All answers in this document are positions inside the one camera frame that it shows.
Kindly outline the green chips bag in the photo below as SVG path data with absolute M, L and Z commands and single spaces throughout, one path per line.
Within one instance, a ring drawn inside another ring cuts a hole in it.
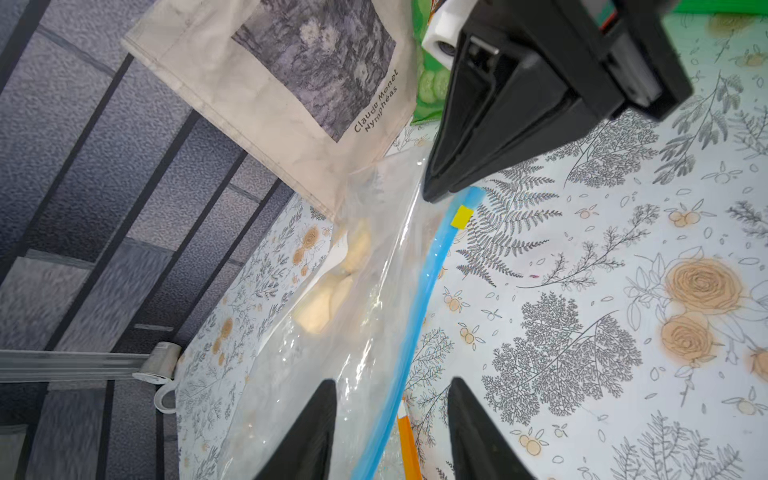
M 421 46 L 432 16 L 432 10 L 436 5 L 437 1 L 430 0 L 413 0 L 411 2 L 413 36 L 417 44 L 418 80 L 412 125 L 440 120 L 447 96 L 450 70 Z

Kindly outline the white cup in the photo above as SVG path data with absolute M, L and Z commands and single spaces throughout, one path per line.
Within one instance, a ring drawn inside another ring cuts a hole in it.
M 182 347 L 172 342 L 159 342 L 137 372 L 132 374 L 135 380 L 159 386 L 153 397 L 155 408 L 162 414 L 175 414 L 175 405 L 166 403 L 166 398 L 174 394 L 179 386 L 177 364 Z

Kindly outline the green plastic basket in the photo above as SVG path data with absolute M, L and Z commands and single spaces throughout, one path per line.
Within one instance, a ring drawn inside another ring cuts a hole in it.
M 768 0 L 680 0 L 673 11 L 676 13 L 734 13 L 765 16 L 768 13 Z

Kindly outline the clear orange zip-top bag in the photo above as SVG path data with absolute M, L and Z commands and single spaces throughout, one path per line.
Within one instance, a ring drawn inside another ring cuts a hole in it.
M 422 476 L 418 450 L 415 444 L 406 402 L 404 400 L 400 402 L 396 416 L 396 423 L 401 446 L 405 479 L 421 480 Z

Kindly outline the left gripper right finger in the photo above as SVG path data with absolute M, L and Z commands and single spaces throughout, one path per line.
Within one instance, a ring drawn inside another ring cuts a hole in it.
M 466 382 L 454 377 L 448 420 L 456 480 L 533 480 Z

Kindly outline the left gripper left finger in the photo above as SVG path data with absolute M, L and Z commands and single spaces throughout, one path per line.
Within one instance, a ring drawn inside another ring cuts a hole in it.
M 255 479 L 328 479 L 336 412 L 336 384 L 323 380 Z

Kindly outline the beige canvas tote bag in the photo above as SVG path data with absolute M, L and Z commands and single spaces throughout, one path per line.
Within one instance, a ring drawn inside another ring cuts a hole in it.
M 407 1 L 158 1 L 123 45 L 327 217 L 415 108 Z

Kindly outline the left aluminium frame post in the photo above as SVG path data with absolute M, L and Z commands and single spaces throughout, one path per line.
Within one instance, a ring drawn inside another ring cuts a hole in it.
M 1 383 L 51 383 L 131 379 L 148 354 L 1 351 Z

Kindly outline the clear bag of buns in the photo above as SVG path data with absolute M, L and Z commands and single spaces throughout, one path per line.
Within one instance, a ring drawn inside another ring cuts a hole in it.
M 258 345 L 217 475 L 255 479 L 326 379 L 337 412 L 328 479 L 369 479 L 395 423 L 438 274 L 479 204 L 475 187 L 422 197 L 428 147 L 352 173 L 343 235 Z

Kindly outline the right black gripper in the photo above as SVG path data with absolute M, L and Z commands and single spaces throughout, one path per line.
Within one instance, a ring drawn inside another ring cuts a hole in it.
M 692 94 L 662 25 L 669 1 L 479 1 L 463 26 L 422 197 L 583 138 L 632 108 L 663 120 Z

